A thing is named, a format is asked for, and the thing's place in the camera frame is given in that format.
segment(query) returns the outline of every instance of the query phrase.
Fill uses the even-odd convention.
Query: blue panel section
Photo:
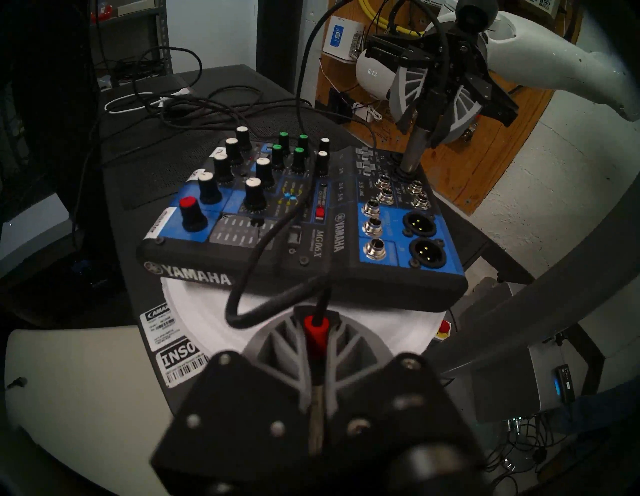
[[[173,212],[173,215],[169,218],[169,222],[163,227],[160,232],[160,236],[168,237],[170,239],[183,239],[185,241],[196,241],[198,243],[204,243],[209,238],[209,234],[213,230],[220,212],[212,212],[203,210],[202,213],[209,221],[208,226],[198,232],[188,232],[182,227],[182,215],[180,209]]]
[[[231,193],[233,192],[233,190],[230,188],[221,188],[219,186],[218,189],[220,190],[220,193],[222,193],[222,200],[215,205],[205,205],[203,203],[200,203],[200,209],[203,212],[221,212],[222,210],[224,210],[225,205],[229,201],[229,198],[231,198]],[[171,206],[179,208],[180,200],[182,200],[185,196],[195,196],[198,200],[200,199],[200,186],[198,185],[198,181],[189,181],[185,183],[182,189],[178,191],[178,194],[174,196],[171,202]]]
[[[331,46],[332,47],[339,47],[340,46],[340,41],[342,40],[342,32],[344,31],[344,28],[342,26],[335,26],[333,28],[333,34],[331,36]]]
[[[237,189],[231,194],[231,198],[227,202],[227,206],[225,207],[225,212],[230,214],[237,214],[240,211],[240,207],[242,207],[242,203],[244,202],[244,190]]]
[[[365,264],[377,264],[388,265],[391,267],[398,267],[398,256],[396,253],[396,244],[393,241],[385,241],[385,249],[387,250],[387,256],[382,260],[371,260],[364,254],[365,245],[371,241],[370,237],[360,238],[360,262]]]
[[[362,232],[362,225],[367,221],[368,217],[362,213],[362,207],[364,204],[358,204],[358,206],[358,235],[364,236],[364,233]],[[380,220],[382,221],[382,236],[380,239],[382,239],[387,246],[390,243],[394,244],[397,252],[398,264],[401,267],[406,268],[410,268],[409,260],[411,260],[411,253],[409,252],[409,244],[414,239],[418,238],[418,236],[406,237],[402,234],[402,231],[404,230],[403,218],[405,214],[408,214],[409,212],[412,211],[385,207],[383,205],[380,206]],[[447,228],[444,219],[439,215],[436,216],[435,224],[437,231],[435,236],[432,236],[430,239],[441,239],[444,241],[444,251],[447,255],[447,263],[440,269],[428,269],[427,267],[422,267],[422,270],[464,275],[465,272],[462,269],[460,258],[458,257],[458,253],[453,245],[449,229]],[[360,257],[360,260],[363,262],[373,262],[373,260],[369,260],[366,257],[365,260]]]

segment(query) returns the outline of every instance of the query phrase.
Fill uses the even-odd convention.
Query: sticker
[[[160,371],[167,387],[176,387],[200,374],[209,357],[201,352],[187,337],[156,355]]]
[[[193,174],[189,176],[189,179],[187,179],[187,182],[195,181],[198,178],[198,175],[200,174],[200,172],[204,172],[204,169],[198,169],[193,171]]]
[[[333,35],[331,36],[331,46],[339,47],[340,40],[342,39],[342,33],[344,32],[344,28],[342,26],[335,26],[333,28]]]
[[[184,332],[175,323],[171,309],[166,302],[140,315],[140,322],[145,330],[151,351],[157,351],[184,337]]]
[[[209,155],[209,157],[212,157],[213,155],[218,154],[220,152],[227,153],[227,149],[225,147],[218,147],[215,150],[213,150],[213,153]]]
[[[145,239],[157,238],[158,235],[160,234],[160,231],[162,231],[164,226],[166,226],[166,223],[169,222],[169,219],[171,218],[171,215],[173,215],[175,210],[176,210],[176,207],[165,208],[164,211],[160,214],[160,217],[158,217],[158,220],[156,221],[156,223],[153,225],[151,229],[149,229],[149,232],[147,232]]]

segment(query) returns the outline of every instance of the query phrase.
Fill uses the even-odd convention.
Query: white box
[[[364,24],[332,16],[324,40],[323,52],[341,62],[355,64]]]

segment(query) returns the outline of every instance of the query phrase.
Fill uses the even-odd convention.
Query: black table
[[[174,76],[146,79],[139,82],[140,91],[178,90],[191,83],[197,72],[187,72]],[[263,100],[271,101],[291,98],[289,92],[275,85],[244,65],[207,69],[194,85],[199,95],[208,95],[218,88],[231,85],[246,85],[259,88],[264,92]],[[131,86],[117,88],[104,94],[104,103],[131,93]],[[216,99],[225,104],[250,102],[255,94],[234,90],[221,93]],[[100,129],[101,136],[119,131],[144,116],[144,111],[118,116],[109,116]],[[326,136],[332,141],[332,150],[348,146],[357,146],[360,140],[352,136],[341,126],[315,113],[304,114],[305,130],[312,138]],[[265,115],[250,120],[252,129],[261,136],[274,136],[282,130],[297,136],[300,133],[295,111],[281,109],[269,111]],[[111,228],[131,305],[138,318],[138,327],[142,334],[149,359],[156,372],[164,396],[173,413],[177,411],[193,385],[193,378],[168,388],[161,376],[156,362],[156,353],[151,352],[139,316],[164,303],[160,280],[148,273],[136,260],[136,246],[144,238],[157,217],[166,208],[171,196],[178,192],[185,179],[200,167],[205,158],[214,150],[223,134],[212,131],[188,131],[153,145],[145,150],[125,158],[113,160],[115,156],[127,150],[149,145],[160,138],[172,136],[176,131],[163,126],[156,119],[147,120],[105,142],[102,147],[104,169],[104,187],[109,207]],[[525,282],[531,276],[492,243],[460,215],[446,205],[441,204],[442,214],[451,231],[453,242],[460,259],[467,269],[481,254],[492,253],[490,260],[505,280]]]

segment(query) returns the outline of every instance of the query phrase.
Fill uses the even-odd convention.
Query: audio mixer
[[[222,140],[140,243],[153,274],[230,287],[260,237],[314,185],[308,204],[265,249],[248,291],[276,294],[322,274],[335,300],[442,312],[467,279],[437,200],[420,168],[398,176],[401,154],[323,138],[251,141],[246,127]]]

